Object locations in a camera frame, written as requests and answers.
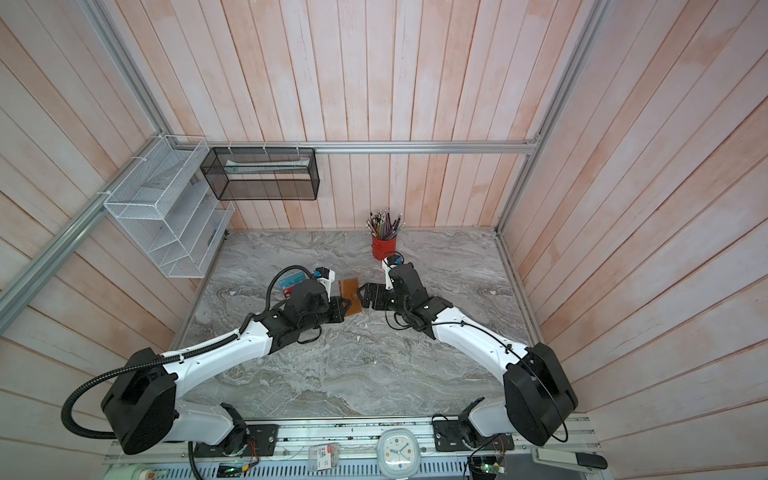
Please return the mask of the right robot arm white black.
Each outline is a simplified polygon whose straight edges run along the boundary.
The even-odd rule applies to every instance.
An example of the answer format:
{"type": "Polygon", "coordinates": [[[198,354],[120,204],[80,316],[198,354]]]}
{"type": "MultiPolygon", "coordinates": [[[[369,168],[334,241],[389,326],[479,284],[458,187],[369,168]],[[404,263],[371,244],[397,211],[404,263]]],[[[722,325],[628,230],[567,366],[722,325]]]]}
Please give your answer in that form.
{"type": "Polygon", "coordinates": [[[361,306],[391,313],[402,328],[450,345],[484,367],[503,387],[503,395],[482,398],[465,409],[460,421],[482,437],[516,433],[535,446],[558,437],[578,398],[556,354],[539,342],[509,340],[472,320],[452,302],[429,294],[411,263],[382,264],[385,282],[357,291],[361,306]]]}

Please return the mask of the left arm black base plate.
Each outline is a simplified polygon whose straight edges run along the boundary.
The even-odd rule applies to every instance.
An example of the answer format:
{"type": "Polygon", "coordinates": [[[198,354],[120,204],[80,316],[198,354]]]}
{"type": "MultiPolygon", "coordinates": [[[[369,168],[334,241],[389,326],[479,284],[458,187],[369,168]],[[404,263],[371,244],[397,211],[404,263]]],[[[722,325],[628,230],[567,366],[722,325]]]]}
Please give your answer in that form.
{"type": "Polygon", "coordinates": [[[218,445],[198,443],[193,450],[195,458],[213,457],[269,457],[274,454],[278,440],[278,424],[248,424],[236,426],[218,445]]]}

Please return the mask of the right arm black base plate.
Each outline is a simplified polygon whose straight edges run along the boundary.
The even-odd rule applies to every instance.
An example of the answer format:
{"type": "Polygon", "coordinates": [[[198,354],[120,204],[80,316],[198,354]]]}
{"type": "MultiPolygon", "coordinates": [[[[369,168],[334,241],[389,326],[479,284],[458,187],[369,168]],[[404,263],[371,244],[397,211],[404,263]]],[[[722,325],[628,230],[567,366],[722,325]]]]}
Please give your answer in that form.
{"type": "Polygon", "coordinates": [[[474,451],[479,448],[490,448],[502,452],[515,448],[514,440],[510,435],[498,434],[484,437],[468,420],[448,419],[444,415],[435,415],[430,423],[438,452],[474,451]]]}

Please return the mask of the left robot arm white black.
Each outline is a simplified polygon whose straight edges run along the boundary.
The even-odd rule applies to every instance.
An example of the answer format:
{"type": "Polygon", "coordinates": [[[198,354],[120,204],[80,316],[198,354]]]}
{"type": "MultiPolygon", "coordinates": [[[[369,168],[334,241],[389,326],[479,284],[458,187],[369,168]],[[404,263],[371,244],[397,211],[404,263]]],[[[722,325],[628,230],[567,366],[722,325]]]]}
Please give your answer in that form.
{"type": "Polygon", "coordinates": [[[306,279],[273,308],[247,316],[229,334],[175,352],[135,353],[102,401],[102,410],[127,455],[161,442],[195,442],[227,455],[242,452],[249,428],[234,406],[198,405],[184,395],[204,381],[244,362],[266,357],[343,321],[352,302],[329,293],[330,283],[306,279]]]}

